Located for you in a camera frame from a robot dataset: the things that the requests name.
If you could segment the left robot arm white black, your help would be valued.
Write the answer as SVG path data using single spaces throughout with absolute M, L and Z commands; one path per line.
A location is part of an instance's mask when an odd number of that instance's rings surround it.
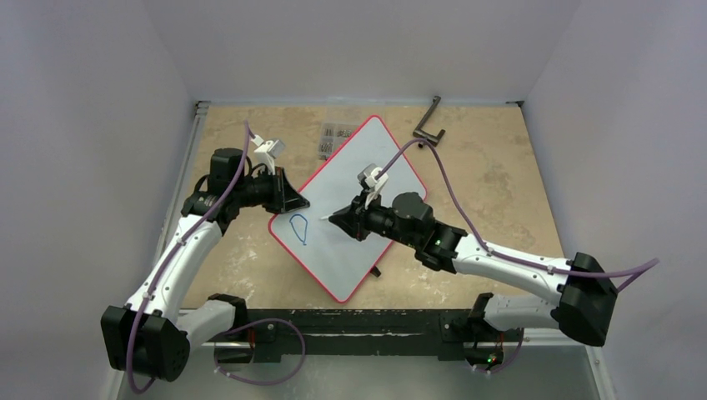
M 309 202 L 275 163 L 278 141 L 257 146 L 253 164 L 244 150 L 219 148 L 208 173 L 183 204 L 168 249 L 142 286 L 121 306 L 109 306 L 100 321 L 111 368 L 172 382 L 192 350 L 223 335 L 255 344 L 256 331 L 244 299 L 216 293 L 195 311 L 179 310 L 197 271 L 243 208 L 263 207 L 279 215 Z

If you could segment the whiteboard with red frame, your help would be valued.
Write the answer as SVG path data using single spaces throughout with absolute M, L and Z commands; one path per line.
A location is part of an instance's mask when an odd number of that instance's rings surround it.
M 392 240 L 379 236 L 387 226 L 377 206 L 388 208 L 401 193 L 426 198 L 427 188 L 377 115 L 370 116 L 300 188 L 306 208 L 272 217 L 268 230 L 336 302 L 347 302 Z M 367 202 L 361 185 L 370 165 L 388 181 Z

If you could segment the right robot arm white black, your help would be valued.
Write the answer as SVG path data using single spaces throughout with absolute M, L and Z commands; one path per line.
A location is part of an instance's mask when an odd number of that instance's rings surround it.
M 479 298 L 468 317 L 469 331 L 490 338 L 497 331 L 553 328 L 593 347 L 604 346 L 618 297 L 617 287 L 589 254 L 546 258 L 492 244 L 482 245 L 462 228 L 440 222 L 415 192 L 399 194 L 391 206 L 371 203 L 360 194 L 327 219 L 348 236 L 363 241 L 371 233 L 414 250 L 434 271 L 492 279 L 526 293 L 520 297 Z

